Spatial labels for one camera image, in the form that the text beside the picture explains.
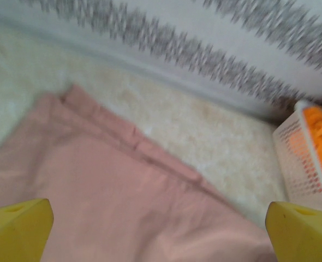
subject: pink fabric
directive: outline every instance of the pink fabric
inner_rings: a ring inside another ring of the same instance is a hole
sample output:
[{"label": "pink fabric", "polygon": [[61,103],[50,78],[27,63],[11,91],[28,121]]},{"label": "pink fabric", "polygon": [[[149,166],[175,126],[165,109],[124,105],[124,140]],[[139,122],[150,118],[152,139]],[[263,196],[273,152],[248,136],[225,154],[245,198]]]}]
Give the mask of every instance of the pink fabric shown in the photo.
[{"label": "pink fabric", "polygon": [[76,86],[42,96],[0,148],[0,206],[32,198],[55,216],[42,261],[276,261],[199,173]]}]

